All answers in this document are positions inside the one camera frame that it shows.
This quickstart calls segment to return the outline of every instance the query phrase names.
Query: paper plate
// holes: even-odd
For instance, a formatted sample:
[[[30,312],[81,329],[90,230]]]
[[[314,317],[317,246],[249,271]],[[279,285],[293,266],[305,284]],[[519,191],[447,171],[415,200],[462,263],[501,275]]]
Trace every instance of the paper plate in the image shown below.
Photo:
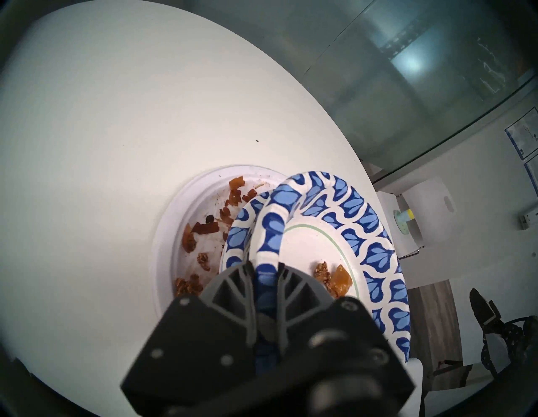
[[[240,188],[242,194],[246,194],[254,186],[259,186],[256,191],[263,193],[275,188],[286,178],[272,169],[252,165],[218,168],[187,183],[162,215],[150,257],[153,299],[158,318],[162,317],[174,298],[173,282],[177,277],[188,279],[192,273],[196,273],[204,284],[218,274],[224,244],[222,232],[227,231],[225,226],[221,226],[219,233],[195,235],[197,243],[192,253],[185,252],[181,238],[187,223],[192,227],[196,222],[204,223],[207,215],[211,214],[215,218],[220,216],[219,210],[224,207],[230,192],[228,182],[241,175],[245,180],[245,186]],[[235,217],[242,204],[239,207],[228,207],[231,216]],[[200,252],[207,252],[209,255],[209,272],[201,269],[196,261]]]
[[[343,179],[314,171],[286,179],[268,196],[247,244],[258,314],[265,309],[272,318],[276,308],[269,301],[276,301],[278,262],[309,274],[318,262],[330,262],[330,272],[341,263],[354,280],[349,294],[355,292],[407,362],[409,304],[398,257],[375,211]]]

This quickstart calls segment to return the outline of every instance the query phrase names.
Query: blue leaf pattern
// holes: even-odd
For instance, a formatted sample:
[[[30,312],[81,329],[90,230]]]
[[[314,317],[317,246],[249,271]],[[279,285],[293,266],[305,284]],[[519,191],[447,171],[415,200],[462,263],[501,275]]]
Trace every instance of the blue leaf pattern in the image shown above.
[[[260,284],[275,287],[277,285],[277,269],[271,264],[260,264],[256,267],[256,276]]]
[[[279,253],[284,220],[276,213],[267,213],[261,219],[261,225],[265,229],[265,239],[259,250]]]
[[[351,250],[355,253],[355,256],[359,256],[360,246],[366,241],[357,236],[353,229],[345,229],[342,232],[342,236],[351,246]]]
[[[244,244],[248,231],[248,228],[232,227],[228,233],[228,248],[245,249]]]
[[[264,204],[261,201],[253,200],[251,203],[252,208],[254,209],[254,213],[256,213],[256,217],[260,213],[260,210],[263,209]]]
[[[407,288],[403,280],[396,279],[390,283],[389,287],[391,289],[391,301],[400,301],[409,304],[407,300]]]
[[[332,198],[332,200],[338,201],[345,195],[345,193],[348,192],[348,183],[342,180],[341,178],[338,178],[337,176],[335,176],[335,179],[336,179],[336,182],[333,185],[335,195]]]
[[[391,319],[392,324],[394,325],[394,331],[411,330],[409,312],[405,312],[398,307],[394,307],[388,312],[388,318]]]
[[[230,256],[228,260],[226,261],[226,268],[230,268],[234,265],[240,264],[242,261],[237,256]]]
[[[391,266],[393,250],[385,249],[379,242],[374,242],[368,247],[366,258],[361,265],[370,265],[377,272],[387,272]]]
[[[364,198],[362,198],[360,194],[357,193],[353,187],[351,187],[351,195],[346,201],[340,204],[340,207],[342,207],[342,210],[344,210],[344,217],[351,218],[359,212],[359,209],[363,206],[363,204]]]
[[[368,291],[370,292],[370,300],[372,302],[379,302],[383,299],[383,281],[385,278],[371,277],[367,272],[363,271],[364,278],[368,284]]]
[[[299,185],[305,185],[305,176],[303,174],[295,174],[292,176],[292,180]]]
[[[392,243],[392,240],[391,240],[390,236],[388,235],[388,233],[387,233],[387,231],[385,229],[383,229],[383,231],[380,234],[378,234],[377,237],[387,239],[389,242]]]
[[[338,229],[340,226],[343,225],[343,223],[340,223],[337,219],[336,219],[336,213],[334,211],[331,211],[330,213],[327,213],[325,214],[321,220],[329,223],[332,227],[334,227],[335,229]]]
[[[386,330],[385,324],[383,323],[383,320],[381,320],[381,308],[379,310],[372,310],[372,318],[374,322],[377,324],[377,327],[379,330],[381,330],[381,333],[384,333]]]
[[[406,337],[398,337],[396,339],[396,346],[400,348],[400,350],[405,355],[405,361],[407,362],[409,360],[409,348],[411,343],[409,342],[409,339]]]
[[[301,197],[301,193],[295,191],[288,184],[281,184],[271,194],[269,204],[278,204],[291,211],[293,204]]]
[[[368,204],[366,206],[366,211],[364,212],[364,214],[355,223],[360,224],[363,227],[365,233],[371,233],[377,228],[379,224],[379,219],[376,212],[373,211],[372,207],[370,207],[370,205]]]
[[[241,211],[239,212],[239,214],[237,215],[236,219],[241,220],[242,222],[244,222],[245,220],[248,220],[249,212],[246,211],[246,209],[243,207]]]
[[[312,201],[314,197],[317,196],[320,191],[325,188],[325,185],[323,185],[323,181],[319,176],[317,176],[314,171],[310,171],[308,175],[310,176],[310,179],[312,179],[312,188],[306,193],[305,202],[302,204],[301,210],[307,205],[309,205],[310,201]]]
[[[327,195],[322,195],[320,198],[318,198],[316,201],[314,201],[314,204],[312,204],[309,208],[307,208],[303,212],[303,216],[317,216],[322,211],[328,209],[328,207],[325,205],[325,200],[327,198]]]
[[[327,187],[332,187],[334,193],[327,190]],[[312,171],[296,174],[278,186],[273,192],[264,194],[265,196],[260,194],[259,197],[260,199],[269,200],[267,203],[269,210],[263,211],[264,214],[261,215],[259,222],[259,226],[263,228],[263,234],[261,235],[263,241],[256,242],[256,244],[252,242],[252,245],[256,248],[256,253],[267,253],[258,258],[258,262],[261,261],[262,263],[255,267],[256,278],[253,285],[256,311],[271,318],[275,318],[276,315],[277,264],[275,263],[274,259],[276,258],[274,255],[269,255],[268,253],[279,253],[285,220],[298,215],[317,217],[337,229],[350,245],[355,256],[357,256],[358,263],[367,265],[365,268],[368,272],[363,270],[363,275],[368,287],[370,296],[370,301],[368,302],[370,303],[374,322],[384,333],[385,338],[388,339],[398,356],[402,360],[405,358],[407,361],[409,357],[410,316],[409,312],[395,307],[396,305],[403,307],[408,304],[405,281],[402,275],[398,275],[401,273],[401,266],[395,256],[394,247],[387,230],[383,228],[372,207],[344,180],[326,172]],[[253,210],[246,207],[248,209],[247,215],[250,216],[247,219],[248,224],[252,223],[252,218],[257,217],[258,213],[262,212],[261,209],[264,206],[265,199],[262,201],[253,199],[251,201]],[[286,212],[282,213],[280,209],[279,214],[276,214],[276,211],[270,208],[271,204],[278,204]],[[241,220],[243,213],[240,213],[237,218]],[[249,244],[252,231],[253,227],[244,238],[245,245]],[[229,240],[231,238],[240,240],[240,233],[242,232],[235,232],[232,236],[229,236]],[[235,257],[235,259],[233,257],[227,259],[226,265],[241,262],[240,256]],[[379,306],[380,308],[373,309],[373,306]],[[274,348],[274,344],[267,342],[260,334],[258,336],[258,347],[261,346],[260,341],[265,341],[267,346],[271,349]]]

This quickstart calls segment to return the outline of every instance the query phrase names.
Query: screw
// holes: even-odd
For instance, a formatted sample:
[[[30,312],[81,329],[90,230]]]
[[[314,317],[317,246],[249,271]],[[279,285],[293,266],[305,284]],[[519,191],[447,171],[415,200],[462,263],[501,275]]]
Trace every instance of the screw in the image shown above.
[[[228,355],[228,354],[221,356],[222,366],[231,366],[232,364],[233,364],[233,356]]]
[[[359,309],[354,302],[347,301],[347,300],[342,301],[342,303],[340,304],[340,307],[345,308],[346,310],[351,311],[351,312],[356,312]]]
[[[162,351],[162,349],[153,349],[150,353],[150,356],[153,358],[153,359],[159,359],[160,357],[162,357],[165,353]]]
[[[388,363],[389,356],[387,352],[385,352],[383,349],[379,348],[372,348],[370,349],[370,352],[368,352],[370,355],[370,359],[375,363],[377,366],[383,366]]]
[[[315,333],[308,341],[308,346],[316,348],[325,342],[333,342],[336,340],[347,340],[348,335],[338,329],[323,329]]]

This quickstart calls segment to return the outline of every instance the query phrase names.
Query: green line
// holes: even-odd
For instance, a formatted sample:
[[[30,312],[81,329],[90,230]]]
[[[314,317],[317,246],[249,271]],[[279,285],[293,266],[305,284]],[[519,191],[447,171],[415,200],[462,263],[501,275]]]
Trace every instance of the green line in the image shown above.
[[[355,277],[353,276],[353,269],[351,268],[351,265],[349,264],[348,259],[345,257],[344,252],[342,252],[342,249],[340,249],[340,246],[338,246],[336,244],[336,242],[334,240],[332,240],[332,237],[330,237],[328,234],[326,234],[323,230],[318,229],[316,226],[311,226],[309,224],[296,224],[295,226],[291,226],[289,229],[286,229],[284,231],[284,233],[288,233],[290,230],[297,229],[297,228],[300,228],[300,227],[306,227],[308,229],[312,229],[312,230],[315,230],[315,231],[321,233],[323,236],[325,236],[328,240],[331,241],[331,243],[336,247],[336,249],[338,249],[338,251],[340,252],[340,255],[342,255],[342,258],[344,258],[345,264],[348,266],[348,271],[349,271],[349,273],[351,275],[351,280],[353,281],[353,286],[355,287],[355,291],[357,292],[357,299],[360,299],[359,298],[359,289],[357,288],[357,283],[355,282]]]

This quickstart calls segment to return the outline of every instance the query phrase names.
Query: wooden floor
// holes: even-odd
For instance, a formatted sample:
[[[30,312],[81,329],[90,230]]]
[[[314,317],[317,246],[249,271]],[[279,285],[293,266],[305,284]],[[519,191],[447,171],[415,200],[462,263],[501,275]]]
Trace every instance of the wooden floor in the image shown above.
[[[408,290],[411,313],[411,357],[423,365],[423,390],[459,388],[465,368],[433,377],[439,361],[461,361],[462,343],[449,281]]]

